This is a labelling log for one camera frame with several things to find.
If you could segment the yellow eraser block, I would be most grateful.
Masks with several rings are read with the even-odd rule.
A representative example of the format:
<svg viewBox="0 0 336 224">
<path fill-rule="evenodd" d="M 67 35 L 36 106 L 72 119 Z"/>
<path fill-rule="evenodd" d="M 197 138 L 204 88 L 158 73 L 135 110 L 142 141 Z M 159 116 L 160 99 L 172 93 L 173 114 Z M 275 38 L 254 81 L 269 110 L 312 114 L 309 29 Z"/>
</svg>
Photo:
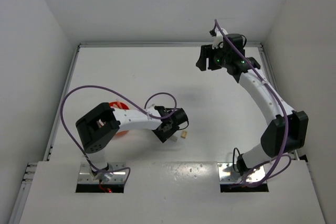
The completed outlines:
<svg viewBox="0 0 336 224">
<path fill-rule="evenodd" d="M 187 131 L 182 131 L 181 138 L 186 139 L 187 137 Z"/>
</svg>

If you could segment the orange round desk organizer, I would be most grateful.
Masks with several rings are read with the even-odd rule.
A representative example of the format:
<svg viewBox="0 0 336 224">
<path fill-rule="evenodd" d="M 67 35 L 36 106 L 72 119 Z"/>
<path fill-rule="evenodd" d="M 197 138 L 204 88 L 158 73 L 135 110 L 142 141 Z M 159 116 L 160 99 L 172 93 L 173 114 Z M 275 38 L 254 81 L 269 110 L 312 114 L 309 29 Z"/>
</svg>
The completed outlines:
<svg viewBox="0 0 336 224">
<path fill-rule="evenodd" d="M 128 107 L 127 104 L 125 104 L 125 103 L 123 103 L 123 102 L 121 102 L 121 104 L 122 104 L 122 107 L 123 107 L 122 110 L 129 110 L 129 109 L 130 109 L 130 108 Z M 112 107 L 112 108 L 117 108 L 117 109 L 119 109 L 119 108 L 118 108 L 118 105 L 117 105 L 117 101 L 112 101 L 112 102 L 110 102 L 110 103 L 109 103 L 109 106 Z M 114 137 L 115 137 L 115 138 L 119 138 L 119 137 L 125 136 L 128 132 L 129 132 L 129 131 L 120 131 L 120 132 L 117 132 L 117 133 L 115 134 Z"/>
</svg>

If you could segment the grey eraser block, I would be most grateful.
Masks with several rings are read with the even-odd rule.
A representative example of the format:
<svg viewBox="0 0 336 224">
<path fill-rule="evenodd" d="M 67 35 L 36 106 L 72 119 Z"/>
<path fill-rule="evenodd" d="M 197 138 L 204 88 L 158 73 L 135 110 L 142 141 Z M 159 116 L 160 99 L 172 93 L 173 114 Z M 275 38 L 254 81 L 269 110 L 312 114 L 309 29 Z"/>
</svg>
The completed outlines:
<svg viewBox="0 0 336 224">
<path fill-rule="evenodd" d="M 174 142 L 178 140 L 178 138 L 175 135 L 172 135 L 169 139 Z"/>
</svg>

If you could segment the yellow pen with clear cap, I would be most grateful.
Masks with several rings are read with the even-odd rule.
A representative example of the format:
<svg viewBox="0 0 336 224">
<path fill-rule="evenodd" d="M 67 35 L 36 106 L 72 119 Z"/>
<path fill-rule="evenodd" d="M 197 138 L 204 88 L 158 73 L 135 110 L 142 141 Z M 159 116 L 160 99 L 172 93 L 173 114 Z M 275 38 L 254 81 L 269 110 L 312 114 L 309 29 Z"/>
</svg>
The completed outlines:
<svg viewBox="0 0 336 224">
<path fill-rule="evenodd" d="M 117 99 L 118 108 L 123 109 L 121 102 Z"/>
</svg>

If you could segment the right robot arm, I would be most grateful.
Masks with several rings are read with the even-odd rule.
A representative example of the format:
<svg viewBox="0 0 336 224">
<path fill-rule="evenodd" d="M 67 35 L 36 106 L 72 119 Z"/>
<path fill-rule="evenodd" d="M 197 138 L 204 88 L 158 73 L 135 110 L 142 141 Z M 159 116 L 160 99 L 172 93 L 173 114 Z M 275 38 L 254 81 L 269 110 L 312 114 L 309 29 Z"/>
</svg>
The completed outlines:
<svg viewBox="0 0 336 224">
<path fill-rule="evenodd" d="M 260 143 L 240 154 L 236 167 L 245 175 L 253 167 L 276 158 L 279 154 L 302 148 L 308 128 L 308 115 L 288 105 L 267 81 L 260 64 L 245 56 L 245 40 L 240 34 L 219 37 L 210 45 L 202 45 L 196 62 L 200 71 L 225 68 L 252 97 L 261 110 L 267 128 Z"/>
</svg>

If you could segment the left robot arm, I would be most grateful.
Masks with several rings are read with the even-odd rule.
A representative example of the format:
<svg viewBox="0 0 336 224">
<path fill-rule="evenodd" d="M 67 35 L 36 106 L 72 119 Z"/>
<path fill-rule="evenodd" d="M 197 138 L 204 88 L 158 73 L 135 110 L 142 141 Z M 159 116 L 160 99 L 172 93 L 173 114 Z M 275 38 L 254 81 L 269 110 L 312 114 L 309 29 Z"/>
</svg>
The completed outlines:
<svg viewBox="0 0 336 224">
<path fill-rule="evenodd" d="M 97 105 L 76 122 L 84 153 L 101 154 L 112 138 L 120 132 L 132 130 L 151 130 L 164 143 L 180 125 L 188 123 L 182 108 L 166 108 L 152 105 L 144 112 L 125 110 L 104 102 Z"/>
</svg>

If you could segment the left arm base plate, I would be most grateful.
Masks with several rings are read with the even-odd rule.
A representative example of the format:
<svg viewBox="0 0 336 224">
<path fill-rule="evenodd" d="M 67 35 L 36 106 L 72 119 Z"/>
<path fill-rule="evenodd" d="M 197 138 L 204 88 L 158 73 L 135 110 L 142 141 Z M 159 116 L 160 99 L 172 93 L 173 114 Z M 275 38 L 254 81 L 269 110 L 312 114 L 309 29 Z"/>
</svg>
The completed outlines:
<svg viewBox="0 0 336 224">
<path fill-rule="evenodd" d="M 78 184 L 99 184 L 99 181 L 104 184 L 123 184 L 127 176 L 126 163 L 108 163 L 108 165 L 109 173 L 94 175 L 90 165 L 82 163 L 78 175 Z"/>
</svg>

